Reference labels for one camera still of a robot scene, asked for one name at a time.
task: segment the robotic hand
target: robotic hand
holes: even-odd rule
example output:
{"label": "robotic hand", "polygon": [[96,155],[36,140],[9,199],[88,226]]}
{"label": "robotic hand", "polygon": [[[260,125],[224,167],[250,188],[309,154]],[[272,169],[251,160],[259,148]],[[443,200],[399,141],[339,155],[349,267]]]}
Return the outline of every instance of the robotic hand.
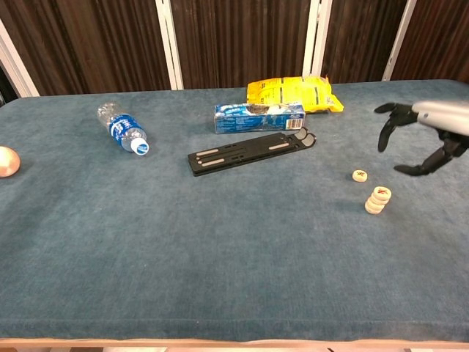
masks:
{"label": "robotic hand", "polygon": [[410,105],[387,103],[374,112],[390,112],[378,141],[378,151],[388,146],[389,137],[398,126],[414,122],[433,127],[443,146],[431,154],[422,165],[396,165],[394,169],[410,176],[422,176],[435,172],[452,158],[461,156],[469,148],[469,103],[448,101],[421,101]]}

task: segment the chip bag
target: chip bag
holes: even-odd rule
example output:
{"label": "chip bag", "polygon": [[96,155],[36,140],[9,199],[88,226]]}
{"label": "chip bag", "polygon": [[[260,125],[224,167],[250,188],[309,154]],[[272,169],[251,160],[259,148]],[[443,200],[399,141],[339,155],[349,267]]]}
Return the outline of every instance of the chip bag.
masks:
{"label": "chip bag", "polygon": [[339,99],[332,94],[327,77],[285,77],[252,82],[248,84],[248,103],[301,103],[307,112],[344,110]]}

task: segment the plastic water bottle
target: plastic water bottle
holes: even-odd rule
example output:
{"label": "plastic water bottle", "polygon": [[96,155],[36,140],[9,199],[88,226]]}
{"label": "plastic water bottle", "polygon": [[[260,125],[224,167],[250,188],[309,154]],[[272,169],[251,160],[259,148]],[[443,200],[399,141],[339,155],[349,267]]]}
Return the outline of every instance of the plastic water bottle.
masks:
{"label": "plastic water bottle", "polygon": [[119,104],[110,102],[101,105],[97,118],[122,148],[137,155],[148,153],[147,135]]}

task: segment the blue felt surface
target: blue felt surface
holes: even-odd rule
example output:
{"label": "blue felt surface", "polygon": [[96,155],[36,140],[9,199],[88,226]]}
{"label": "blue felt surface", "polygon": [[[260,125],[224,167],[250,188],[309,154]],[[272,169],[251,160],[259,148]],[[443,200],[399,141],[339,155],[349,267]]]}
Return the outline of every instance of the blue felt surface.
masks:
{"label": "blue felt surface", "polygon": [[[244,89],[16,100],[0,144],[0,337],[469,341],[469,155],[421,178],[392,170],[440,145],[422,125],[377,152],[388,101],[468,99],[453,81],[339,84],[341,114],[307,116],[317,144],[194,177],[213,106]],[[96,119],[118,100],[151,150],[121,150]],[[354,169],[369,173],[355,183]],[[393,198],[364,209],[377,185]]]}

